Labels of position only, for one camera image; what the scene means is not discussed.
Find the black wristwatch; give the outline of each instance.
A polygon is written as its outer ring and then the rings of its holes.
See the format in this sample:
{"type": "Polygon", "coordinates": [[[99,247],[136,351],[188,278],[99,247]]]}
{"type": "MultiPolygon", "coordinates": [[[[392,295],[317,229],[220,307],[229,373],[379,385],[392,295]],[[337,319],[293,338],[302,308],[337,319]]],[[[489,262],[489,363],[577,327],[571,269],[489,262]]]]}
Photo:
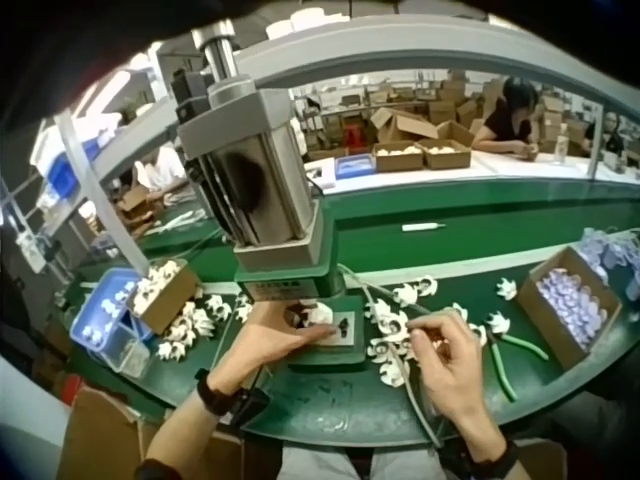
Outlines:
{"type": "Polygon", "coordinates": [[[472,463],[471,474],[475,480],[502,480],[507,477],[517,462],[518,447],[509,441],[507,449],[495,462],[472,463]]]}
{"type": "Polygon", "coordinates": [[[208,370],[200,369],[196,374],[198,384],[196,391],[205,408],[217,417],[223,417],[233,407],[238,399],[238,393],[234,395],[226,395],[218,390],[211,390],[207,383],[208,370]]]}

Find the pliers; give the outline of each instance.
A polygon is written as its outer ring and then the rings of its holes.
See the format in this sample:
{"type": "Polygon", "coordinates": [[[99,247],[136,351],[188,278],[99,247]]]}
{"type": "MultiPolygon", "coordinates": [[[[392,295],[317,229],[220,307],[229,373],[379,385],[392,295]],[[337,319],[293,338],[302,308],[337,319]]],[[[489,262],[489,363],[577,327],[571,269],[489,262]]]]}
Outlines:
{"type": "Polygon", "coordinates": [[[530,352],[533,352],[542,360],[549,360],[549,355],[542,350],[540,347],[534,345],[533,343],[527,342],[526,340],[521,340],[516,337],[512,337],[506,333],[495,334],[491,331],[491,327],[486,325],[487,329],[487,342],[489,342],[489,349],[491,351],[491,357],[493,358],[493,364],[496,367],[496,371],[498,373],[498,380],[500,382],[500,386],[504,391],[505,395],[511,402],[515,402],[518,400],[518,395],[513,390],[511,386],[511,382],[507,378],[507,373],[504,369],[504,362],[502,361],[502,355],[500,355],[500,349],[498,348],[498,342],[502,340],[503,342],[511,343],[512,345],[516,345],[518,347],[522,347],[530,352]]]}

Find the woman with black hair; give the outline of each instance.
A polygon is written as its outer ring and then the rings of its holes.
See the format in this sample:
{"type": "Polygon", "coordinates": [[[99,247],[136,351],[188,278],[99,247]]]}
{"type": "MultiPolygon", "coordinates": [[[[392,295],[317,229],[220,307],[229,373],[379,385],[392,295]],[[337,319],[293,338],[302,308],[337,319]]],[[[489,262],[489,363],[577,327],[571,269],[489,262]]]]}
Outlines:
{"type": "Polygon", "coordinates": [[[471,147],[490,153],[514,153],[532,158],[538,154],[530,117],[538,104],[538,92],[527,80],[509,77],[495,111],[478,130],[471,147]]]}
{"type": "MultiPolygon", "coordinates": [[[[602,124],[602,140],[603,147],[607,152],[622,155],[624,150],[624,142],[618,134],[620,126],[620,117],[613,112],[607,112],[604,116],[602,124]]],[[[584,132],[584,140],[582,141],[582,150],[587,157],[591,156],[591,148],[593,147],[593,137],[595,136],[596,124],[591,123],[584,132]]]]}

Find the green workbench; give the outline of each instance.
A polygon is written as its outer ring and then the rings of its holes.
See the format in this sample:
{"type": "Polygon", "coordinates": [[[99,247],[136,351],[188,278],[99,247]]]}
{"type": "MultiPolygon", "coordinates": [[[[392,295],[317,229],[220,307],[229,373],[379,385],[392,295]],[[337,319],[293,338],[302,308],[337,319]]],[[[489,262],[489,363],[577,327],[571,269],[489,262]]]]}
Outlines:
{"type": "MultiPolygon", "coordinates": [[[[511,333],[543,348],[544,340],[519,307],[496,295],[497,281],[506,277],[520,283],[553,247],[577,240],[586,227],[611,231],[640,225],[640,189],[581,180],[496,179],[411,185],[330,196],[326,201],[337,218],[340,263],[356,272],[377,272],[373,277],[391,286],[394,279],[411,272],[407,269],[417,272],[420,269],[416,267],[432,266],[422,270],[444,273],[435,275],[441,277],[440,287],[436,296],[430,297],[428,308],[457,302],[476,322],[500,310],[512,320],[511,333]],[[446,227],[410,233],[401,230],[403,224],[423,222],[446,227]]],[[[151,258],[188,252],[192,268],[203,282],[211,284],[209,288],[228,288],[236,267],[230,247],[219,238],[203,242],[215,227],[207,220],[179,232],[150,235],[141,245],[151,258]]],[[[97,281],[116,263],[83,265],[82,282],[97,281]]],[[[621,298],[626,275],[620,269],[611,278],[621,298]]],[[[82,295],[77,298],[67,321],[77,311],[82,295]]],[[[507,374],[520,397],[516,403],[509,403],[502,393],[486,350],[486,397],[497,421],[509,423],[552,405],[623,356],[640,340],[640,325],[630,323],[628,313],[625,304],[620,318],[591,355],[564,375],[555,360],[542,362],[526,351],[501,346],[507,374]]],[[[240,328],[239,321],[229,321],[224,332],[211,341],[199,340],[181,362],[154,359],[149,373],[133,387],[128,380],[105,373],[104,367],[90,361],[80,349],[74,352],[72,365],[87,380],[116,392],[133,389],[136,408],[144,410],[152,400],[161,406],[175,406],[193,388],[195,372],[215,364],[240,328]]],[[[367,335],[372,334],[370,327],[367,335]]],[[[310,444],[399,446],[425,442],[404,389],[381,383],[377,368],[367,362],[361,371],[303,374],[282,367],[262,385],[271,396],[270,405],[246,428],[267,437],[310,444]]],[[[445,425],[443,434],[452,433],[445,425]]]]}

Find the wrist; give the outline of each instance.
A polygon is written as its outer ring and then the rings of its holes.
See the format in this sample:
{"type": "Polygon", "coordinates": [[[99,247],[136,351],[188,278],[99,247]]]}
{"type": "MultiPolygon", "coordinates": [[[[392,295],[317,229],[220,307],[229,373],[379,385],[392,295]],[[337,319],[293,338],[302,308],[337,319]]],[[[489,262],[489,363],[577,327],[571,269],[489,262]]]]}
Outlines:
{"type": "Polygon", "coordinates": [[[217,390],[225,395],[236,393],[244,380],[251,375],[253,368],[245,362],[231,361],[226,355],[207,376],[207,385],[211,391],[217,390]]]}
{"type": "Polygon", "coordinates": [[[506,451],[507,441],[484,406],[453,423],[475,463],[496,461],[506,451]]]}

